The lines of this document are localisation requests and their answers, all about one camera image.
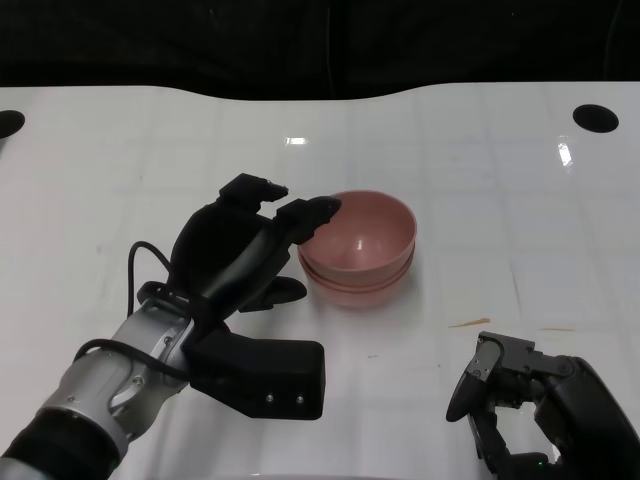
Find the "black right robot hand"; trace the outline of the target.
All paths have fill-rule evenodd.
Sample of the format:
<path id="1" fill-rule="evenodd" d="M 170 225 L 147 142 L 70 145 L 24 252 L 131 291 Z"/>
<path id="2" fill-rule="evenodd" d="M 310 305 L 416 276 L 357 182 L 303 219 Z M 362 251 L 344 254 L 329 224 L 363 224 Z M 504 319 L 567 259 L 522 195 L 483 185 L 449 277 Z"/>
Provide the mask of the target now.
<path id="1" fill-rule="evenodd" d="M 513 454 L 496 408 L 535 406 L 534 420 L 560 456 Z M 476 452 L 496 479 L 636 479 L 639 436 L 600 376 L 580 357 L 548 356 L 532 341 L 482 332 L 446 419 L 469 421 Z"/>

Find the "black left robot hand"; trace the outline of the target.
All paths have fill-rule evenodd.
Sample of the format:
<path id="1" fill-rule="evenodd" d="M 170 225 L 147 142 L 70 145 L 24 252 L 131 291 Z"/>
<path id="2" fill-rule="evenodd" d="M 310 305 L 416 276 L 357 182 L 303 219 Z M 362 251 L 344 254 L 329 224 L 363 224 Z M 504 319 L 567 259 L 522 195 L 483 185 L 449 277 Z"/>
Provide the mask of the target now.
<path id="1" fill-rule="evenodd" d="M 296 199 L 271 218 L 259 214 L 263 203 L 287 195 L 286 187 L 245 173 L 225 185 L 181 230 L 170 258 L 171 291 L 193 300 L 211 322 L 303 299 L 304 284 L 280 272 L 290 247 L 328 224 L 341 201 L 334 196 Z"/>

